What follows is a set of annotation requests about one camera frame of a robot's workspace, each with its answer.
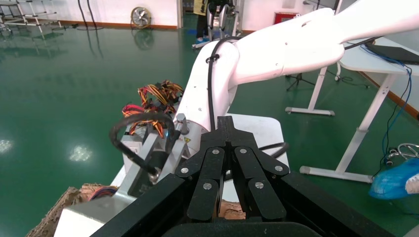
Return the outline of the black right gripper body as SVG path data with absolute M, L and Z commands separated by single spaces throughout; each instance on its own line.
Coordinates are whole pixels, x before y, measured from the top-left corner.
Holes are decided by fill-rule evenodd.
M 152 152 L 145 162 L 152 168 L 162 170 L 168 154 L 166 152 Z M 140 197 L 154 186 L 153 179 L 157 177 L 157 173 L 149 173 L 147 170 L 140 169 L 139 173 L 134 179 L 134 182 L 129 190 L 129 195 L 133 197 Z

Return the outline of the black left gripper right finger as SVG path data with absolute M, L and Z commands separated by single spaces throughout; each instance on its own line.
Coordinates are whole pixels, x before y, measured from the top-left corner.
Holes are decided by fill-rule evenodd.
M 261 151 L 252 133 L 236 129 L 231 116 L 226 117 L 226 134 L 227 167 L 246 216 L 283 220 L 287 211 L 274 186 L 289 169 Z

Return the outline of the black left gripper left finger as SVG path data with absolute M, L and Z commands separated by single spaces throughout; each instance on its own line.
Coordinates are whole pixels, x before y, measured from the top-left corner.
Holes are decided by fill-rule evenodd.
M 231 117 L 219 117 L 217 129 L 201 135 L 199 150 L 175 174 L 186 182 L 186 215 L 190 220 L 212 220 L 219 213 L 230 142 Z

